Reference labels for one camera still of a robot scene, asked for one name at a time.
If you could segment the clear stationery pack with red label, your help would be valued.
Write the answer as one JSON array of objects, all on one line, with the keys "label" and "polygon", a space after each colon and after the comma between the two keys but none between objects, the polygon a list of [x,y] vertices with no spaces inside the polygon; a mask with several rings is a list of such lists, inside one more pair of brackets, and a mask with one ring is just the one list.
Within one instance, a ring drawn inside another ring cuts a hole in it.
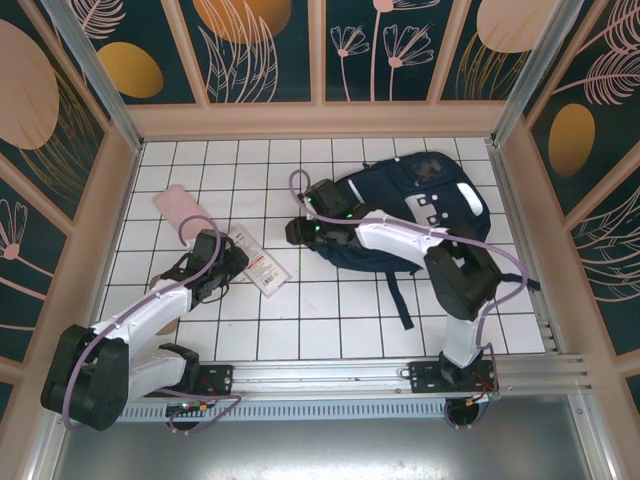
[{"label": "clear stationery pack with red label", "polygon": [[229,238],[248,257],[248,264],[243,274],[264,297],[271,298],[291,279],[291,274],[263,249],[245,227],[234,226],[229,232]]}]

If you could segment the pink pencil case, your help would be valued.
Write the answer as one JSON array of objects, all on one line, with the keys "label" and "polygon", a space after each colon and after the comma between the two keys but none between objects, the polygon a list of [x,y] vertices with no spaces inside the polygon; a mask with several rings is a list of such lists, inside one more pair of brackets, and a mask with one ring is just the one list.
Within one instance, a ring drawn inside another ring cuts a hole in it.
[{"label": "pink pencil case", "polygon": [[178,233],[183,245],[192,244],[201,230],[210,228],[206,221],[209,214],[182,185],[171,185],[164,192],[155,195],[153,204]]}]

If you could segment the navy blue backpack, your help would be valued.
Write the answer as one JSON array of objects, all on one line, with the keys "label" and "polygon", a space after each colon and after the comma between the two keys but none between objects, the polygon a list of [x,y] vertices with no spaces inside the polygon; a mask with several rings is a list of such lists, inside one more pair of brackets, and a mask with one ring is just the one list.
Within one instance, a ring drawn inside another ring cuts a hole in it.
[{"label": "navy blue backpack", "polygon": [[[333,182],[349,203],[346,214],[337,218],[319,215],[304,200],[305,191],[296,197],[305,211],[302,217],[338,224],[345,223],[349,214],[360,222],[367,213],[381,210],[421,227],[453,230],[467,226],[477,239],[464,238],[464,243],[478,245],[488,254],[492,249],[486,242],[491,229],[487,203],[458,163],[443,153],[417,152],[379,161]],[[501,274],[500,283],[515,283],[532,291],[540,288],[526,271]],[[482,309],[481,320],[498,301],[495,293]]]}]

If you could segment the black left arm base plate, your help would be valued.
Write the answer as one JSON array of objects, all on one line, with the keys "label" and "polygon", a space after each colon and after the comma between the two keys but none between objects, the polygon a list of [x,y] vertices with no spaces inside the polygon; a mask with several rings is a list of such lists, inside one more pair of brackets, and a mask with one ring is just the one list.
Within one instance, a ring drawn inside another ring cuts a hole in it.
[{"label": "black left arm base plate", "polygon": [[224,396],[231,393],[233,366],[223,364],[188,367],[179,383],[165,389],[182,394]]}]

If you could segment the aluminium mounting rail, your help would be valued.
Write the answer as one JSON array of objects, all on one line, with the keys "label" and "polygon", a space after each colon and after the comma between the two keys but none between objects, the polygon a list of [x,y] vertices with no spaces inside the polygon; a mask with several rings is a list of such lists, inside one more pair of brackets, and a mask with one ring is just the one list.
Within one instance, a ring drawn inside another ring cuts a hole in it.
[{"label": "aluminium mounting rail", "polygon": [[[231,394],[253,398],[347,398],[416,394],[409,360],[239,362]],[[492,361],[502,395],[574,393],[590,387],[586,367],[575,355],[501,356]]]}]

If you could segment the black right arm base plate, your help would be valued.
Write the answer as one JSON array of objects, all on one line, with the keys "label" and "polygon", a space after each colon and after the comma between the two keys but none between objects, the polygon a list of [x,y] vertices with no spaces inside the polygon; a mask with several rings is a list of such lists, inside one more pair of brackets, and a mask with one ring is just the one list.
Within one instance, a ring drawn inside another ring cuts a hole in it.
[{"label": "black right arm base plate", "polygon": [[482,354],[466,367],[440,354],[437,360],[411,362],[408,371],[411,391],[416,394],[470,397],[499,390],[494,365]]}]

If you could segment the aluminium frame post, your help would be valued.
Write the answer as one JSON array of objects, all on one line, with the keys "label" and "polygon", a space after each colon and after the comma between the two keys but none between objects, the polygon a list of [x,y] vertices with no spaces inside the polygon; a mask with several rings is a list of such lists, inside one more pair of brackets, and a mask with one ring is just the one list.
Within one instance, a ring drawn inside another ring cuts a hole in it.
[{"label": "aluminium frame post", "polygon": [[92,43],[108,39],[121,24],[126,17],[123,0],[39,1],[128,146],[139,153],[141,137]]},{"label": "aluminium frame post", "polygon": [[571,30],[584,0],[559,0],[518,75],[490,134],[489,145],[499,149],[511,134],[549,65]]}]

